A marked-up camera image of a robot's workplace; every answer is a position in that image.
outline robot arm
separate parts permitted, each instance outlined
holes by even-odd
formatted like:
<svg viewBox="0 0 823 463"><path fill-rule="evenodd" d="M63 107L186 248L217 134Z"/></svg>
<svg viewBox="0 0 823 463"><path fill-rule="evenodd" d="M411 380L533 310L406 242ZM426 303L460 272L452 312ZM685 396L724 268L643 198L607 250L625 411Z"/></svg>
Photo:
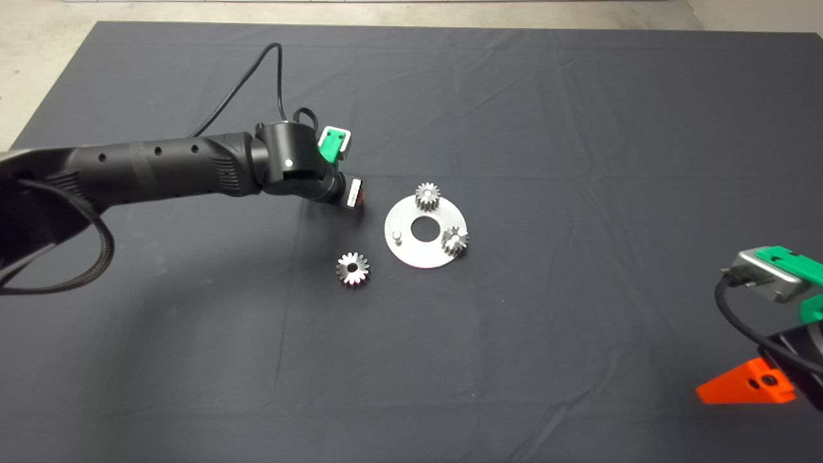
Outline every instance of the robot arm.
<svg viewBox="0 0 823 463"><path fill-rule="evenodd" d="M283 121L259 124L254 135L0 154L0 281L90 224L65 199L29 188L25 180L61 189L97 214L125 203L261 192L354 208L361 202L362 182L337 169L348 132L326 128L326 135L337 143L324 143L321 151L314 128Z"/></svg>

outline gear teeth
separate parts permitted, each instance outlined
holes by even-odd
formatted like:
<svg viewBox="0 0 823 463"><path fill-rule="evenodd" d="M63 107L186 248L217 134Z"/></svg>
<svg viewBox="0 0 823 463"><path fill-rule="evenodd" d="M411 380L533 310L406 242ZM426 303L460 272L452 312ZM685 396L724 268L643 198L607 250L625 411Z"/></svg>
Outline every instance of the gear teeth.
<svg viewBox="0 0 823 463"><path fill-rule="evenodd" d="M440 189L437 185L427 182L420 184L415 190L415 203L421 211L431 211L437 208L440 201Z"/></svg>
<svg viewBox="0 0 823 463"><path fill-rule="evenodd" d="M458 257L468 247L468 233L461 232L460 227L451 227L443 232L440 244L446 254Z"/></svg>
<svg viewBox="0 0 823 463"><path fill-rule="evenodd" d="M355 265L356 269L349 270L349 265ZM350 252L340 256L337 260L337 277L341 283L348 287L354 287L365 283L369 278L369 260L360 253Z"/></svg>

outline black tablecloth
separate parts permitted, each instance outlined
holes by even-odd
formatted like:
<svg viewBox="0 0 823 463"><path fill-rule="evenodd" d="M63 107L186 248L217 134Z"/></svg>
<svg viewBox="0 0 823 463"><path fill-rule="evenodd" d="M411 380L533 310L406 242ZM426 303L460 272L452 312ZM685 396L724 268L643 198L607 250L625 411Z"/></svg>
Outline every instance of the black tablecloth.
<svg viewBox="0 0 823 463"><path fill-rule="evenodd" d="M718 269L823 258L817 35L101 23L16 145L177 138L261 47L291 113L354 133L351 213L208 195L110 209L110 270L0 300L3 461L818 461L803 399L709 407L755 357ZM268 60L211 133L276 119ZM402 264L391 206L423 181L468 254ZM96 256L89 231L16 285ZM337 257L366 254L347 291ZM757 329L796 307L735 292Z"/></svg>

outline metal gear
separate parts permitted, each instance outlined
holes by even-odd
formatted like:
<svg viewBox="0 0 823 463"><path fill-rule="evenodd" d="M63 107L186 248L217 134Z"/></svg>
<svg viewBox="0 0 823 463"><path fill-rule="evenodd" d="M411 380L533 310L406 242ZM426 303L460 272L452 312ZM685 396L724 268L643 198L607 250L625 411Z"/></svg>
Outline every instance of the metal gear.
<svg viewBox="0 0 823 463"><path fill-rule="evenodd" d="M424 183L417 187L414 196L421 211L430 211L436 208L440 201L440 189L433 183Z"/></svg>
<svg viewBox="0 0 823 463"><path fill-rule="evenodd" d="M460 227L451 227L443 232L440 244L446 254L457 257L468 247L468 233L461 231Z"/></svg>
<svg viewBox="0 0 823 463"><path fill-rule="evenodd" d="M369 277L369 260L362 254L350 252L337 260L337 277L343 284L354 287Z"/></svg>

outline metal plate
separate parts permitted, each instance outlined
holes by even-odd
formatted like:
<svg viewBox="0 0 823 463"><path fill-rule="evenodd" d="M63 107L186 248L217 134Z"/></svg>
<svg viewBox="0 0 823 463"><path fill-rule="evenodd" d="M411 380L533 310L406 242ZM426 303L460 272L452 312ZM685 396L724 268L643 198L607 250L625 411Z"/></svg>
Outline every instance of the metal plate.
<svg viewBox="0 0 823 463"><path fill-rule="evenodd" d="M412 234L412 224L420 217L431 217L440 225L437 238L433 241L420 241ZM461 230L468 231L466 219L463 218L457 206L441 197L435 210L421 211L412 195L401 199L394 204L392 210L388 211L384 234L388 248L398 259L418 269L434 269L454 260L454 257L443 251L443 246L440 244L443 230L449 227L460 227ZM401 233L401 244L399 245L393 238L393 233L397 231Z"/></svg>

